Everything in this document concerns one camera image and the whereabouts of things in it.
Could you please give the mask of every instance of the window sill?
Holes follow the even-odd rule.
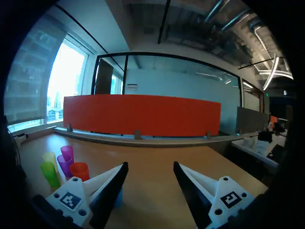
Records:
[[[63,121],[64,121],[63,119],[59,119],[59,120],[54,120],[54,121],[47,122],[47,124],[59,123],[59,122],[63,122]]]
[[[63,121],[57,120],[56,122],[42,124],[42,125],[39,125],[39,126],[34,126],[34,127],[18,130],[18,131],[12,132],[12,135],[17,136],[17,135],[20,135],[20,134],[23,134],[23,133],[24,134],[32,134],[34,132],[41,131],[41,130],[44,130],[44,129],[47,129],[47,128],[50,128],[50,127],[63,127]]]

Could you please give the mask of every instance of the desk divider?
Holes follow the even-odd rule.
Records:
[[[64,98],[64,127],[109,134],[188,137],[218,135],[221,104],[154,95]]]

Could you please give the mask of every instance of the pink plastic cup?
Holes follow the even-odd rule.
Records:
[[[73,147],[70,145],[65,145],[60,148],[61,153],[64,156],[65,161],[69,161],[70,157],[72,157],[72,162],[74,163],[74,154],[73,154]]]

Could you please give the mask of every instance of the office desk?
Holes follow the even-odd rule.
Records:
[[[194,219],[173,172],[178,161],[213,179],[233,178],[253,196],[267,187],[209,147],[140,148],[104,145],[50,134],[21,146],[21,164],[27,174],[31,195],[49,196],[51,190],[40,171],[42,154],[61,154],[60,147],[71,145],[75,161],[89,165],[90,177],[127,161],[124,204],[113,209],[106,228],[183,228],[194,229]],[[61,183],[66,179],[59,167]]]
[[[243,139],[233,141],[231,144],[234,147],[236,147],[236,148],[238,148],[238,149],[240,149],[240,150],[242,150],[242,151],[244,151],[244,152],[246,152],[246,153],[248,153],[248,154],[250,154],[250,155],[252,155],[256,158],[258,158],[259,160],[263,161],[264,163],[270,165],[271,167],[276,168],[278,166],[278,163],[269,159],[269,158],[267,158],[267,155],[272,151],[272,149],[275,147],[276,144],[278,144],[280,146],[284,146],[285,145],[285,140],[286,140],[285,137],[276,136],[275,134],[273,134],[272,135],[272,142],[268,145],[268,147],[266,148],[266,150],[263,153],[256,152],[254,149],[244,146],[243,145],[243,141],[244,141]]]

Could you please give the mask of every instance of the ceiling light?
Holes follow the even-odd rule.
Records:
[[[253,88],[250,84],[247,84],[246,82],[243,82],[244,85],[247,85],[249,88]]]
[[[271,72],[271,70],[260,70],[260,72],[261,72],[261,71],[268,72],[268,73],[270,73],[270,72]],[[291,73],[291,72],[287,72],[287,71],[280,71],[280,70],[276,70],[276,71],[275,71],[275,73],[284,73],[284,74],[292,75],[292,73]]]
[[[213,76],[213,75],[209,75],[209,74],[204,74],[204,73],[196,73],[196,74],[205,75],[205,76],[217,77],[217,76]]]
[[[287,74],[283,74],[283,73],[277,73],[278,71],[276,71],[274,73],[275,76],[285,76],[285,77],[288,77],[290,79],[293,79],[293,77],[291,75],[287,75]],[[269,75],[270,73],[260,73],[260,75]]]
[[[266,89],[267,89],[269,83],[271,82],[271,80],[272,80],[272,78],[273,78],[273,75],[274,75],[274,73],[275,73],[275,71],[276,71],[276,68],[278,67],[279,58],[276,57],[276,54],[274,55],[274,59],[275,59],[275,61],[273,62],[273,65],[272,65],[272,68],[271,68],[271,73],[270,73],[270,75],[268,76],[268,79],[267,79],[267,81],[266,81],[266,83],[265,83],[265,85],[264,85],[264,87],[263,87],[263,90],[266,90]]]

